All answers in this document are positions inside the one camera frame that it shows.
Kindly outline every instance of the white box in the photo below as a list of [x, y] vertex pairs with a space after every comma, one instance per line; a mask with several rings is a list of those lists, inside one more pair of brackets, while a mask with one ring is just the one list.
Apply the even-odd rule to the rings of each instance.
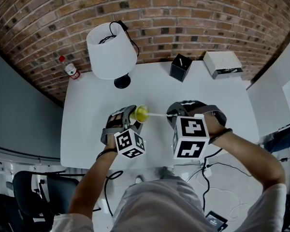
[[143, 138], [132, 129], [128, 129], [122, 133], [115, 133], [114, 136], [118, 154], [130, 159], [145, 154]]
[[208, 141], [209, 135], [203, 114], [177, 117], [173, 136], [174, 159], [201, 159]]
[[206, 52], [203, 61], [213, 79], [222, 79], [243, 74], [242, 64], [234, 52]]

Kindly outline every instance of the table lamp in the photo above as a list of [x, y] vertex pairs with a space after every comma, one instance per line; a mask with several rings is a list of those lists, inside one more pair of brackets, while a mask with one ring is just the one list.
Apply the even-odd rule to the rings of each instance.
[[93, 73], [100, 79], [114, 80], [117, 88], [126, 88], [128, 73], [137, 61], [137, 54], [122, 26], [104, 23], [89, 32], [87, 47]]

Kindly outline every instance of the white stick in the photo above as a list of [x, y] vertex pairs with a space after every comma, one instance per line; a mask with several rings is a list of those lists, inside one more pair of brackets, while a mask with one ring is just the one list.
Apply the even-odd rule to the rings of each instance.
[[148, 116], [159, 116], [159, 117], [172, 117], [172, 116], [177, 116], [176, 114], [155, 114], [155, 113], [146, 113], [145, 115]]

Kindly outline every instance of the white t-shirt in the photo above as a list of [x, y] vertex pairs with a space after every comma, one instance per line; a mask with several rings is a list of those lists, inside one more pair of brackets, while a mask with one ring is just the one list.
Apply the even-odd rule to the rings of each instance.
[[[281, 232], [286, 186], [268, 188], [249, 209], [236, 232]], [[112, 232], [214, 232], [191, 185], [182, 179], [143, 182], [129, 187], [114, 213]], [[92, 221], [80, 214], [55, 217], [52, 232], [93, 232]]]

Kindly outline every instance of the red bottle cap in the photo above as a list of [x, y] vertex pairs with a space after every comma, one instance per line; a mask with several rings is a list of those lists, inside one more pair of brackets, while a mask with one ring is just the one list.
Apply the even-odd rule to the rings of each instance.
[[59, 61], [60, 61], [60, 62], [63, 62], [64, 60], [65, 60], [65, 57], [64, 57], [64, 56], [60, 56], [60, 57], [59, 57]]

